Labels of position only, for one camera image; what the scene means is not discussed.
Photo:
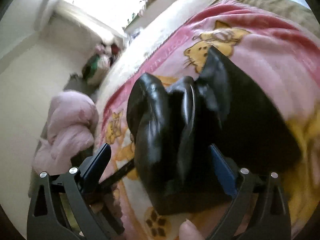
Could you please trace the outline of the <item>right hand thumb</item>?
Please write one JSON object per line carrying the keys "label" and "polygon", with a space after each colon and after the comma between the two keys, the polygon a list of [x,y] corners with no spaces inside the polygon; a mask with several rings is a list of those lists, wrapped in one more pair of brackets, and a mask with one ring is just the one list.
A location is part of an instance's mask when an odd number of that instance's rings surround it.
{"label": "right hand thumb", "polygon": [[204,237],[197,227],[187,219],[180,225],[179,240],[204,240]]}

